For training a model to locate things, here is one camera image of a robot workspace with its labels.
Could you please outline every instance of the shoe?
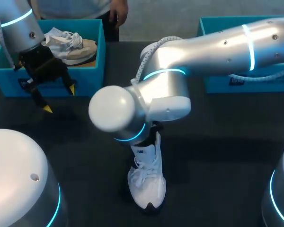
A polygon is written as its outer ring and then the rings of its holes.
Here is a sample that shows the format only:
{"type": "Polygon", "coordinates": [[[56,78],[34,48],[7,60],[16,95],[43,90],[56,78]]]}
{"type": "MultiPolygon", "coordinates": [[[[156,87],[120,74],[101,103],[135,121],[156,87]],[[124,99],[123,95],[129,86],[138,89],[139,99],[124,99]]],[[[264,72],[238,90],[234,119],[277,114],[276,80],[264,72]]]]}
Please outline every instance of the shoe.
{"type": "Polygon", "coordinates": [[[69,66],[86,63],[97,53],[97,43],[82,39],[78,33],[62,32],[53,28],[46,33],[43,46],[48,46],[56,58],[60,58],[69,66]]]}
{"type": "Polygon", "coordinates": [[[164,201],[166,192],[166,181],[162,173],[160,140],[161,136],[157,132],[155,146],[131,146],[137,168],[132,167],[128,172],[128,186],[133,200],[146,211],[158,209],[164,201]]]}

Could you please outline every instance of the white robotic arm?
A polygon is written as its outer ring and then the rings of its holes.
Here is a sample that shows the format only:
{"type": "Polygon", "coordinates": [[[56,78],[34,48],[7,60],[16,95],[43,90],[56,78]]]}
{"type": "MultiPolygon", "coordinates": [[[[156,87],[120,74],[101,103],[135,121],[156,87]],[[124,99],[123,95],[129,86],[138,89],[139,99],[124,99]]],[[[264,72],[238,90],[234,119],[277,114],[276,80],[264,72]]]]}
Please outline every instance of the white robotic arm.
{"type": "Polygon", "coordinates": [[[14,70],[23,66],[31,77],[24,88],[36,105],[51,112],[37,86],[61,77],[69,94],[73,95],[75,81],[70,78],[67,65],[55,58],[48,47],[41,45],[43,40],[44,34],[27,0],[0,0],[2,49],[14,70]],[[11,54],[17,54],[21,64],[14,62],[11,54]]]}
{"type": "Polygon", "coordinates": [[[104,87],[89,104],[95,126],[130,145],[148,137],[152,121],[189,114],[186,76],[223,76],[284,63],[284,18],[186,40],[167,37],[146,47],[141,61],[131,86],[104,87]]]}

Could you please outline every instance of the screw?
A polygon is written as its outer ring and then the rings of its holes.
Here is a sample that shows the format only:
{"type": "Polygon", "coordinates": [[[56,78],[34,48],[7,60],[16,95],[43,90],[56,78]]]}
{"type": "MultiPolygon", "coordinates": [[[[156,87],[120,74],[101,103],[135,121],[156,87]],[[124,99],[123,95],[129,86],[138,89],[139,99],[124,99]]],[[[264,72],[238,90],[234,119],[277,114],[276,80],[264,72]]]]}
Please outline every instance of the screw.
{"type": "Polygon", "coordinates": [[[31,33],[29,34],[29,37],[32,38],[32,39],[35,39],[35,38],[36,38],[36,35],[35,35],[34,32],[31,32],[31,33]]]}

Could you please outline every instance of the blue bin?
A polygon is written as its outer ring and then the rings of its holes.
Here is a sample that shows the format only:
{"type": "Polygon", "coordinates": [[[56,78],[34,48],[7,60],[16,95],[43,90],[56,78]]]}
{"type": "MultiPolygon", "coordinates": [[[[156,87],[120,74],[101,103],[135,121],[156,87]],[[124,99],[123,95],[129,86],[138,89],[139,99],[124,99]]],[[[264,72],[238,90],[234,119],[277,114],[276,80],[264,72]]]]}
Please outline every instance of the blue bin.
{"type": "MultiPolygon", "coordinates": [[[[91,39],[98,43],[97,59],[94,67],[69,67],[69,74],[77,81],[75,96],[93,96],[103,85],[105,65],[105,38],[102,20],[39,20],[44,33],[53,27],[61,31],[78,32],[82,38],[91,39]]],[[[27,97],[30,94],[23,90],[22,84],[30,79],[24,68],[14,72],[0,47],[0,88],[6,97],[27,97]]],[[[61,79],[42,84],[39,90],[44,97],[70,96],[61,79]]]]}
{"type": "MultiPolygon", "coordinates": [[[[231,27],[240,26],[268,18],[284,16],[246,16],[246,17],[201,17],[197,36],[219,32],[231,27]]],[[[284,64],[242,72],[238,75],[250,77],[269,76],[284,70],[284,64]]],[[[210,76],[204,78],[207,93],[243,93],[243,92],[284,92],[284,76],[272,81],[246,82],[225,77],[210,76]]]]}

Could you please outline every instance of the shoelace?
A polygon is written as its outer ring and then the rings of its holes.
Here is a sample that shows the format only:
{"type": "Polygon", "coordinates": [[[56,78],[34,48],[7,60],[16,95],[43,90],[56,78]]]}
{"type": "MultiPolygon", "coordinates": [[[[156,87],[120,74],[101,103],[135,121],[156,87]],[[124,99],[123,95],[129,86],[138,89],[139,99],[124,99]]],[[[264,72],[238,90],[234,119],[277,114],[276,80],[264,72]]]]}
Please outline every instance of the shoelace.
{"type": "Polygon", "coordinates": [[[72,33],[72,32],[63,32],[62,35],[66,35],[66,39],[67,41],[64,42],[63,44],[69,44],[70,46],[67,48],[70,49],[72,47],[77,48],[79,46],[82,45],[83,40],[82,37],[76,32],[76,33],[72,33]]]}
{"type": "MultiPolygon", "coordinates": [[[[83,44],[83,39],[78,33],[72,33],[72,32],[63,32],[62,37],[56,37],[56,36],[50,36],[51,38],[57,39],[57,40],[64,40],[66,39],[66,42],[62,42],[61,44],[68,45],[67,50],[74,47],[81,47],[83,44]]],[[[42,41],[41,44],[43,46],[46,46],[46,41],[42,41]]]]}
{"type": "Polygon", "coordinates": [[[147,165],[144,162],[138,161],[136,157],[134,158],[137,169],[135,169],[135,171],[131,174],[131,181],[136,185],[136,187],[140,188],[146,178],[157,176],[159,168],[158,159],[159,158],[156,157],[150,165],[147,165]]]}

